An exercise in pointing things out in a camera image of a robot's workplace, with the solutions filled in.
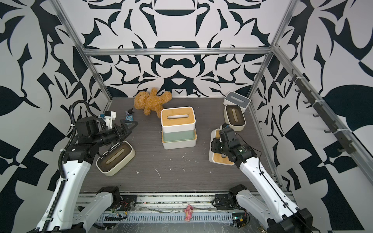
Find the green tissue box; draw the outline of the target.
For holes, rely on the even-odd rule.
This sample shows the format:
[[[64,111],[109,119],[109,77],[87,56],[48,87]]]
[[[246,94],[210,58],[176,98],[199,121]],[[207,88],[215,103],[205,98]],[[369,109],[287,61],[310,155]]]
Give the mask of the green tissue box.
[[[195,130],[178,131],[178,132],[172,132],[172,133],[165,133],[165,132],[162,133],[162,140],[165,143],[195,140],[196,137],[197,136],[196,136],[196,131]]]

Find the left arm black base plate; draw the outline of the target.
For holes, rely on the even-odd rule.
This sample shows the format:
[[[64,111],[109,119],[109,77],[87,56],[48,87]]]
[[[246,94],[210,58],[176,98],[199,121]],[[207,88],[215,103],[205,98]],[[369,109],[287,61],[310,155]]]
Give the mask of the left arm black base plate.
[[[121,195],[119,205],[116,207],[117,211],[130,211],[136,207],[137,195]]]

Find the grey lid white tissue box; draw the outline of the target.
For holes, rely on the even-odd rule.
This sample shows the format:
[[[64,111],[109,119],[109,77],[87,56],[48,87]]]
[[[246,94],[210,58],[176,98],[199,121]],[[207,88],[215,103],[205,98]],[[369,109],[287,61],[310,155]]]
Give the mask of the grey lid white tissue box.
[[[236,92],[229,92],[223,101],[223,105],[237,105],[241,108],[242,112],[245,113],[247,110],[248,106],[251,103],[251,99],[248,97],[245,97],[241,94],[238,94]]]

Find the white bamboo tissue box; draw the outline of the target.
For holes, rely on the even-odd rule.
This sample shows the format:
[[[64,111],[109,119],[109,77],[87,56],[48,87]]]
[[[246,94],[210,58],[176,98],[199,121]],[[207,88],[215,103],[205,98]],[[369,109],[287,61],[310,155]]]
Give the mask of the white bamboo tissue box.
[[[215,129],[211,132],[210,147],[209,147],[209,161],[214,163],[214,164],[233,166],[234,163],[229,161],[228,157],[223,157],[222,154],[214,153],[212,151],[212,141],[213,141],[213,139],[220,140],[219,131],[220,131],[219,129]]]
[[[188,140],[174,140],[173,137],[167,137],[167,135],[171,135],[171,133],[162,134],[162,144],[166,150],[195,147],[197,143],[196,132],[193,132],[193,137]]]
[[[196,117],[191,106],[165,108],[161,111],[161,126],[164,133],[195,130]]]

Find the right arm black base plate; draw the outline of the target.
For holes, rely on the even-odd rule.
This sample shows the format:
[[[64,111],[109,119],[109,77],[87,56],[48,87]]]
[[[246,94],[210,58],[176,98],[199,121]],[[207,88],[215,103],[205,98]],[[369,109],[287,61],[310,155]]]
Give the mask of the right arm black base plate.
[[[216,194],[211,204],[217,210],[239,210],[241,208],[237,202],[236,196],[231,193]]]

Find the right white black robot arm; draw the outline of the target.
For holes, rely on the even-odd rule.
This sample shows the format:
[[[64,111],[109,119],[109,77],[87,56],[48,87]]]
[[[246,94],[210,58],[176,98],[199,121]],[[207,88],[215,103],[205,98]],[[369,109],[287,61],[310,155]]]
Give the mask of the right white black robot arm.
[[[263,199],[260,201],[243,185],[230,189],[232,203],[251,213],[268,233],[311,233],[313,216],[300,209],[264,169],[260,158],[248,144],[241,144],[228,124],[212,139],[211,151],[226,156],[251,181]]]

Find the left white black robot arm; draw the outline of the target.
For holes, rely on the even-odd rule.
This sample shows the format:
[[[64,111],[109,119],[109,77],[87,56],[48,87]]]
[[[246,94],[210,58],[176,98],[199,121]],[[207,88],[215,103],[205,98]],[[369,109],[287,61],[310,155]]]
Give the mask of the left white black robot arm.
[[[89,117],[76,120],[74,109],[79,104],[89,106],[86,101],[78,100],[69,108],[72,133],[58,158],[60,178],[33,233],[87,233],[106,210],[116,212],[124,204],[119,188],[106,186],[97,192],[93,202],[74,216],[82,184],[95,157],[106,161],[113,159],[103,172],[108,175],[117,173],[135,155],[126,138],[138,125],[138,122],[127,119],[116,124],[113,122],[116,113],[109,111],[101,115],[89,111]]]

